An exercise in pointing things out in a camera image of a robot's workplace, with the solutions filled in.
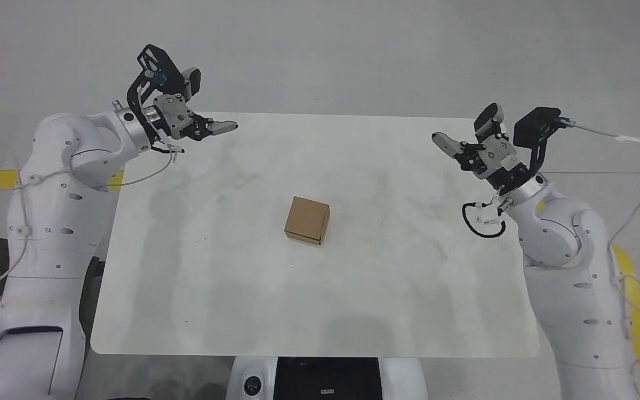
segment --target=gray floor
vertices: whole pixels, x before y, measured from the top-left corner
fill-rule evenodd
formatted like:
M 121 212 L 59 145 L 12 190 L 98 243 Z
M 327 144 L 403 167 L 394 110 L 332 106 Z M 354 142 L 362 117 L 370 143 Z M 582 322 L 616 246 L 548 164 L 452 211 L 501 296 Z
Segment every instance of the gray floor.
M 47 115 L 122 100 L 146 43 L 202 69 L 197 110 L 474 117 L 499 101 L 508 126 L 548 105 L 640 136 L 635 0 L 5 0 L 2 9 L 0 162 L 10 149 L 24 162 Z M 560 132 L 544 170 L 615 231 L 640 201 L 639 150 Z M 2 225 L 9 198 L 0 193 Z M 618 242 L 639 249 L 639 233 L 640 218 Z M 542 341 L 526 360 L 425 360 L 431 397 L 559 398 Z M 188 391 L 181 398 L 203 398 L 222 393 L 229 366 L 90 353 L 78 398 L 144 395 L 170 381 Z

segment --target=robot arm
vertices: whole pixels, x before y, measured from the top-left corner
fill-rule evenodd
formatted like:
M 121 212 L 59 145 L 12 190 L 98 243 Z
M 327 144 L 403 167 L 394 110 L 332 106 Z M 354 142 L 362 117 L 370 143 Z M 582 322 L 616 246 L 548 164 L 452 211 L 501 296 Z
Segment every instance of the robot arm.
M 36 130 L 7 216 L 15 269 L 0 302 L 0 398 L 74 398 L 85 354 L 78 307 L 110 217 L 110 178 L 140 153 L 173 158 L 179 150 L 171 141 L 200 141 L 238 126 L 187 107 L 200 88 L 199 70 L 180 73 L 152 45 L 138 61 L 143 71 L 127 92 L 128 108 L 114 102 L 114 111 L 88 117 L 53 115 Z M 153 105 L 144 107 L 156 90 Z M 99 128 L 117 136 L 118 150 L 109 150 Z
M 477 144 L 439 132 L 432 138 L 463 170 L 486 179 L 498 191 L 499 214 L 518 224 L 529 299 L 554 351 L 563 399 L 636 399 L 627 304 L 604 221 L 538 172 L 547 139 L 564 127 L 559 116 L 537 108 L 515 125 L 514 143 L 532 152 L 529 168 L 501 132 L 495 103 L 474 124 Z

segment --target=black panel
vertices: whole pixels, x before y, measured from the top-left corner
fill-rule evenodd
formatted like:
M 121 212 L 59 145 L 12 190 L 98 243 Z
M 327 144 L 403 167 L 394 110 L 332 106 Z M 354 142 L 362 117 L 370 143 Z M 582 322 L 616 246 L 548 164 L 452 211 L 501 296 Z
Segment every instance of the black panel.
M 274 400 L 382 400 L 377 358 L 278 358 Z

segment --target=small brown box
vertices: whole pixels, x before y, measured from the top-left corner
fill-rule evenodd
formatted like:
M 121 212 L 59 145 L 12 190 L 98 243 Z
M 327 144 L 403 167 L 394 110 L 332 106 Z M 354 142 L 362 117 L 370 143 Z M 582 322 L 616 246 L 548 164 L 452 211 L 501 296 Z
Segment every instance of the small brown box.
M 294 197 L 284 233 L 303 242 L 321 244 L 329 222 L 329 205 Z

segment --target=marble pattern surface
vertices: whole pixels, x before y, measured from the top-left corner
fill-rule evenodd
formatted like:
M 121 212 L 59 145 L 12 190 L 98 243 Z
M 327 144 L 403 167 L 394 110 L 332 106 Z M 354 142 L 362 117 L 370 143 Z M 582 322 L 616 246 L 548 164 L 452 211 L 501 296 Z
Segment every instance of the marble pattern surface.
M 215 114 L 240 128 L 120 193 L 98 353 L 528 357 L 538 351 L 515 224 L 474 236 L 491 198 L 431 143 L 472 120 Z M 164 155 L 127 165 L 125 181 Z M 294 195 L 331 207 L 320 247 L 283 227 Z

